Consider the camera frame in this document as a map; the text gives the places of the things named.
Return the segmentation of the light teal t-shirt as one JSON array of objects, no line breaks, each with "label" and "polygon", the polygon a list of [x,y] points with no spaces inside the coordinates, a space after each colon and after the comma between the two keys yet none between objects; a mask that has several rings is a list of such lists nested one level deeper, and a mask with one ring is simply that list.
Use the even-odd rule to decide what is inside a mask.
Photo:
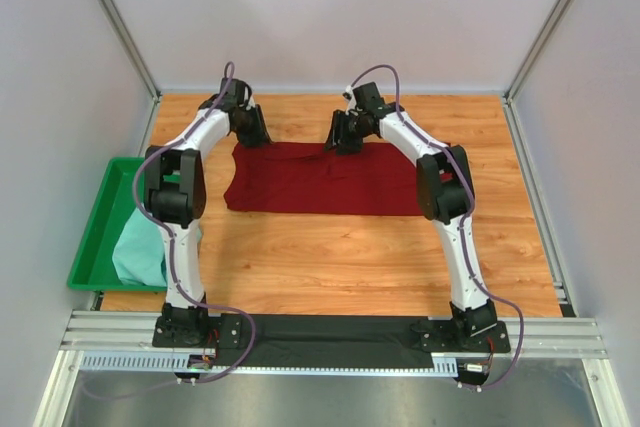
[{"label": "light teal t-shirt", "polygon": [[124,285],[167,287],[170,273],[160,229],[138,208],[124,224],[113,249],[112,263]]}]

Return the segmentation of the aluminium corner post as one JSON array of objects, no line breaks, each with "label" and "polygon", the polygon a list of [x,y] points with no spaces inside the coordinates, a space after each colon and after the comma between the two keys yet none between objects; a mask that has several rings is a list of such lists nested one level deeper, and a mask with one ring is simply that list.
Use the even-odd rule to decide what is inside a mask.
[{"label": "aluminium corner post", "polygon": [[512,103],[523,88],[525,81],[531,74],[547,44],[551,41],[573,1],[574,0],[556,0],[554,2],[531,47],[517,69],[513,80],[503,94],[503,100],[506,104]]},{"label": "aluminium corner post", "polygon": [[146,91],[154,101],[157,101],[161,96],[161,89],[158,87],[147,63],[143,59],[115,0],[98,0],[98,3],[132,63],[134,70],[145,86]]}]

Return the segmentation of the right aluminium corner post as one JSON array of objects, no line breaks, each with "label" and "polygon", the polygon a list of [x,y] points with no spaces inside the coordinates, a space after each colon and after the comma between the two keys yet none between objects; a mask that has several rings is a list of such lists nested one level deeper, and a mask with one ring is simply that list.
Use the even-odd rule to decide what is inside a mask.
[{"label": "right aluminium corner post", "polygon": [[573,1],[574,0],[556,0],[554,2],[531,47],[517,69],[513,80],[503,94],[503,100],[506,104],[512,103],[523,88],[525,81],[531,74],[547,44],[551,41]]}]

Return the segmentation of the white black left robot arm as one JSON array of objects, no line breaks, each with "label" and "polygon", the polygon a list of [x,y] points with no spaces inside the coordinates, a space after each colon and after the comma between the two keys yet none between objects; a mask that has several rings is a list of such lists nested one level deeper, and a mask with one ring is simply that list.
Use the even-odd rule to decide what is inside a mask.
[{"label": "white black left robot arm", "polygon": [[225,76],[220,92],[201,104],[194,120],[164,146],[147,149],[137,179],[144,182],[136,203],[161,233],[167,292],[152,345],[210,346],[214,326],[200,274],[198,233],[207,201],[204,160],[213,147],[235,134],[245,147],[270,142],[261,107],[249,84]]}]

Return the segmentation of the dark red t-shirt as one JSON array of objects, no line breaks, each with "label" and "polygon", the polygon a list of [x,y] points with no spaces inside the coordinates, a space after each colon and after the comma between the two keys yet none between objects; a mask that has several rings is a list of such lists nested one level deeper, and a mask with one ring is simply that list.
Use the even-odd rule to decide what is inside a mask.
[{"label": "dark red t-shirt", "polygon": [[288,214],[417,216],[416,168],[389,143],[338,155],[320,143],[238,144],[229,209]]}]

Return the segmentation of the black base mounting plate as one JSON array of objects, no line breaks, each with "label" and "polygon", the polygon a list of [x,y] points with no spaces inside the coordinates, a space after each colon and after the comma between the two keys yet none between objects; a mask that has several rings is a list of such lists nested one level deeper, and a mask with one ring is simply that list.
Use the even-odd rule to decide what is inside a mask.
[{"label": "black base mounting plate", "polygon": [[366,367],[426,366],[435,353],[484,357],[511,351],[503,322],[467,337],[452,319],[428,317],[254,314],[248,320],[230,313],[210,317],[213,344],[186,348],[200,353],[213,349],[214,360],[226,365],[246,348],[250,352],[245,360],[250,362]]}]

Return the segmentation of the aluminium frame rail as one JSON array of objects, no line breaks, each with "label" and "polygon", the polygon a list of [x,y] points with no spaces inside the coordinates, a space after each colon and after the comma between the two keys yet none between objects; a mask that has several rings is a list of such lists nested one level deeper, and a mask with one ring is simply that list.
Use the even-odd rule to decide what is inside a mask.
[{"label": "aluminium frame rail", "polygon": [[61,340],[62,350],[148,351],[158,314],[73,311]]}]

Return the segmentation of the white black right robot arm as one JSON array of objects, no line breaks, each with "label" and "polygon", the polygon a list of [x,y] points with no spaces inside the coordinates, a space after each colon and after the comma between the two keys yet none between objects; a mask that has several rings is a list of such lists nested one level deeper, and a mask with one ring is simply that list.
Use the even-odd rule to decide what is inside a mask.
[{"label": "white black right robot arm", "polygon": [[355,154],[375,135],[414,165],[418,205],[436,228],[449,271],[450,337],[462,350],[475,349],[497,325],[497,313],[474,245],[475,195],[466,151],[427,134],[398,103],[387,103],[374,82],[349,86],[343,97],[347,107],[333,112],[325,148]]}]

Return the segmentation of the green plastic tray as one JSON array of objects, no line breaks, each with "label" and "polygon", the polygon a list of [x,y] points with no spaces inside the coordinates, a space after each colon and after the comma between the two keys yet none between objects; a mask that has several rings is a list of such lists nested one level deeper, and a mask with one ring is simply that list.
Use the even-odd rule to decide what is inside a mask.
[{"label": "green plastic tray", "polygon": [[71,267],[67,286],[78,291],[162,292],[164,286],[126,285],[112,254],[127,220],[136,209],[132,195],[140,157],[115,157],[106,167]]}]

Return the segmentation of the left aluminium corner post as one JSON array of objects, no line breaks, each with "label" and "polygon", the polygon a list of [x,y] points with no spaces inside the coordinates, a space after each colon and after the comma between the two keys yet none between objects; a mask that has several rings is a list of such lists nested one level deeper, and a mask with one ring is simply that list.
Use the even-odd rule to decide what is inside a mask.
[{"label": "left aluminium corner post", "polygon": [[146,91],[154,101],[157,101],[161,96],[161,89],[158,87],[147,63],[143,59],[115,0],[98,0],[98,3],[132,63],[134,70],[145,86]]}]

